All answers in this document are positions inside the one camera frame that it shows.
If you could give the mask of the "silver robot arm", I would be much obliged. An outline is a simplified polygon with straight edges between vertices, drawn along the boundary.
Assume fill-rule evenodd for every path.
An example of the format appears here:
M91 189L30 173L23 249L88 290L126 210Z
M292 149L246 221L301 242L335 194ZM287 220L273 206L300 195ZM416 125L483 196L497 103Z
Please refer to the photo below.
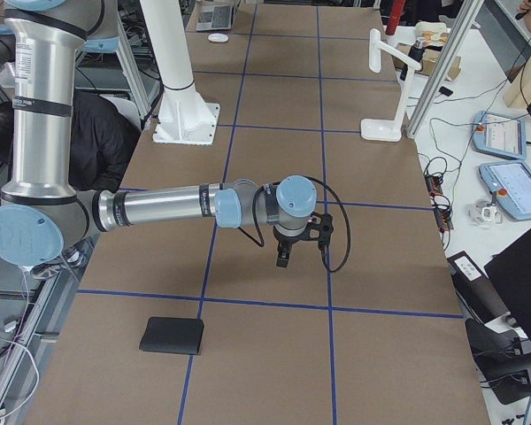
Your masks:
M118 33L113 1L9 1L16 38L12 177L0 205L0 257L36 266L99 232L162 220L213 217L222 228L273 227L277 263L319 237L317 191L292 175L258 186L241 179L140 192L77 191L68 181L76 52Z

